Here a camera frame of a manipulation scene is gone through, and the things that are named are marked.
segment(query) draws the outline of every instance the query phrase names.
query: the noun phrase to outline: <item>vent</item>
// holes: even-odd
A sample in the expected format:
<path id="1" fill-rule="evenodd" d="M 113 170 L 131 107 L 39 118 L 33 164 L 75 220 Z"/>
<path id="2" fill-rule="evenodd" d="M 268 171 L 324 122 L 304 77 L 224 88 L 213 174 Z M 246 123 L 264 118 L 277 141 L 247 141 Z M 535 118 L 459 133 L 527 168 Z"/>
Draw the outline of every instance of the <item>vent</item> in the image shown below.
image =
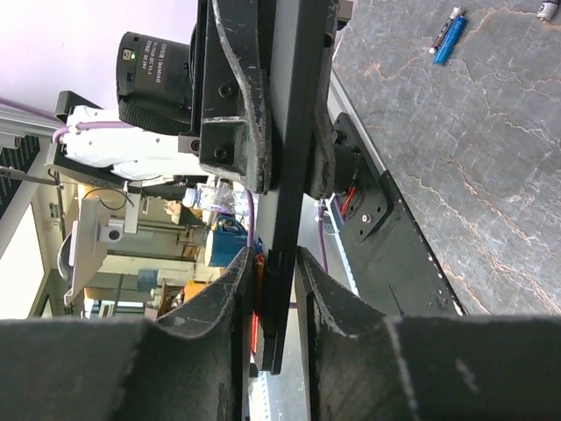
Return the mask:
<path id="1" fill-rule="evenodd" d="M 21 139 L 18 149 L 4 147 L 0 150 L 0 166 L 27 173 L 38 153 L 39 138 L 25 136 Z M 19 180 L 0 177 L 0 218 L 4 216 L 21 183 Z"/>

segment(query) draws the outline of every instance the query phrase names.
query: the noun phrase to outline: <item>blue battery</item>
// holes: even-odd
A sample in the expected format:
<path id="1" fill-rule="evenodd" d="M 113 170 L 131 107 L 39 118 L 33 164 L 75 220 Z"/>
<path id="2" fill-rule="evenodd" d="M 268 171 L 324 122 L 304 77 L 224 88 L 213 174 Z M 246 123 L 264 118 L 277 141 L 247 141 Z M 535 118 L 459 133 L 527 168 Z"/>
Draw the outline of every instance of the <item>blue battery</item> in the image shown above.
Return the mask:
<path id="1" fill-rule="evenodd" d="M 437 51 L 437 55 L 435 55 L 433 63 L 439 65 L 445 64 L 448 57 L 450 57 L 456 42 L 458 42 L 459 37 L 462 35 L 466 24 L 467 19 L 463 16 L 458 16 L 454 19 L 454 22 L 452 22 L 452 25 L 450 25 L 450 29 L 446 34 L 446 38 L 444 38 L 442 45 Z"/>

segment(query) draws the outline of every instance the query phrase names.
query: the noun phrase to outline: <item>water bottle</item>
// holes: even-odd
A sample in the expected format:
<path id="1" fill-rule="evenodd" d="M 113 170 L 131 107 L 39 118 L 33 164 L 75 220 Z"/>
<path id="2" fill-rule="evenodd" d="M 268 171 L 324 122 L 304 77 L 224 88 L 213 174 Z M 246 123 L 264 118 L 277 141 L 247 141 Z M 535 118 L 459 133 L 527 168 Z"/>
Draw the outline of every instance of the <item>water bottle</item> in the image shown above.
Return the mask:
<path id="1" fill-rule="evenodd" d="M 197 184 L 196 189 L 187 189 L 183 198 L 183 206 L 226 213 L 229 215 L 249 215 L 247 195 L 243 190 L 222 189 L 206 184 Z M 253 203 L 257 210 L 257 195 L 253 195 Z"/>

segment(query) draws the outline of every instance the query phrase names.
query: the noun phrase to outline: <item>screw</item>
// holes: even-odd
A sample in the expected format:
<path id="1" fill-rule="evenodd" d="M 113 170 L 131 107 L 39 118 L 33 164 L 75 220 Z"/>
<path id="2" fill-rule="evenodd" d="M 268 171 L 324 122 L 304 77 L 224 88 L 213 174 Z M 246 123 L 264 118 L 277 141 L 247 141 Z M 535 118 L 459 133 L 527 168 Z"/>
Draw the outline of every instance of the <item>screw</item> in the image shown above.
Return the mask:
<path id="1" fill-rule="evenodd" d="M 229 98 L 233 93 L 234 91 L 228 83 L 223 83 L 222 85 L 220 85 L 220 88 L 218 88 L 218 94 L 222 98 Z"/>
<path id="2" fill-rule="evenodd" d="M 226 158 L 227 155 L 228 153 L 223 147 L 217 147 L 214 150 L 214 157 L 218 158 L 219 160 L 223 160 L 224 158 Z"/>
<path id="3" fill-rule="evenodd" d="M 195 152 L 199 152 L 201 150 L 201 141 L 199 139 L 195 139 L 191 142 L 191 149 Z"/>

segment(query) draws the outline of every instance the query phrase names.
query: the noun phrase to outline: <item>marble tabletop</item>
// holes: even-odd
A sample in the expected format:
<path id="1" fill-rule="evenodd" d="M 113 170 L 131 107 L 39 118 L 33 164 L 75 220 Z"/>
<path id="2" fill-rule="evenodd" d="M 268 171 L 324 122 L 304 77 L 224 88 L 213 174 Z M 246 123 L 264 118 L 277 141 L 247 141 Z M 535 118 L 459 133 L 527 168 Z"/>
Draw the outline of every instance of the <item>marble tabletop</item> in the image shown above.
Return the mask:
<path id="1" fill-rule="evenodd" d="M 334 60 L 472 314 L 561 313 L 561 16 L 540 3 L 357 0 Z M 436 66 L 454 6 L 468 26 Z"/>

